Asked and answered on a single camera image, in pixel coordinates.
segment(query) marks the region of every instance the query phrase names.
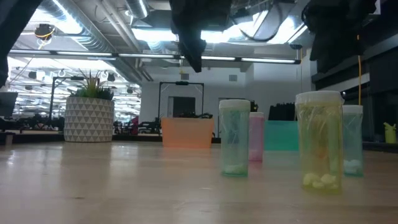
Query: pink container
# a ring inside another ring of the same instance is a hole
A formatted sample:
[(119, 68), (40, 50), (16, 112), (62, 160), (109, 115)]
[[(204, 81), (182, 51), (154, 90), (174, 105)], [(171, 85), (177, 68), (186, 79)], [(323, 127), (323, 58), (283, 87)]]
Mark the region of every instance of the pink container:
[(262, 152), (264, 150), (264, 113), (251, 112), (249, 123), (249, 161), (262, 162)]

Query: teal plastic bin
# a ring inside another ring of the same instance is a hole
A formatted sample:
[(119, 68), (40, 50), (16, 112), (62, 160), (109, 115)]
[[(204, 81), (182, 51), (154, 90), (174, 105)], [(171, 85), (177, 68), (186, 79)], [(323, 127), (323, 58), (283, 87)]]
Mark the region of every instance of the teal plastic bin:
[(297, 121), (265, 121), (264, 150), (299, 151)]

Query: potted plant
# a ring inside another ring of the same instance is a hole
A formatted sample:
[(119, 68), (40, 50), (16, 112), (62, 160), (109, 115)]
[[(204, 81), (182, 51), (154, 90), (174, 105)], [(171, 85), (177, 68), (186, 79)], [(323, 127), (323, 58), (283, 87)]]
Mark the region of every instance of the potted plant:
[(108, 142), (112, 141), (114, 102), (113, 92), (98, 83), (99, 75), (85, 75), (83, 83), (76, 93), (67, 98), (65, 127), (63, 135), (68, 142)]

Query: clear plastic container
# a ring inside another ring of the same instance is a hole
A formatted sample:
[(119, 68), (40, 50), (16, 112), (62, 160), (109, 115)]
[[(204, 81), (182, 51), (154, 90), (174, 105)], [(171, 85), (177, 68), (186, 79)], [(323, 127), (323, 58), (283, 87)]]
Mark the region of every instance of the clear plastic container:
[(223, 175), (247, 176), (249, 156), (248, 100), (221, 100), (221, 169)]
[(249, 122), (249, 161), (262, 162), (264, 150), (264, 113), (251, 112)]
[(363, 177), (362, 117), (362, 106), (343, 106), (343, 167), (346, 176)]
[(342, 104), (337, 91), (313, 91), (296, 96), (304, 189), (325, 194), (341, 192)]

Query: lid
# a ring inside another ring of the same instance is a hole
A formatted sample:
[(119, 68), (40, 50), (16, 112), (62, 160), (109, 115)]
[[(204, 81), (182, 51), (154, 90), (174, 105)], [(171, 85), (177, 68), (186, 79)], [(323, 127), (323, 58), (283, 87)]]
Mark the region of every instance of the lid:
[(250, 110), (249, 100), (221, 100), (220, 108), (239, 108)]
[(343, 114), (345, 113), (355, 113), (362, 114), (363, 106), (360, 105), (343, 105)]
[(251, 118), (264, 118), (263, 112), (250, 112)]
[(310, 91), (296, 95), (297, 103), (335, 102), (343, 104), (344, 100), (338, 91)]

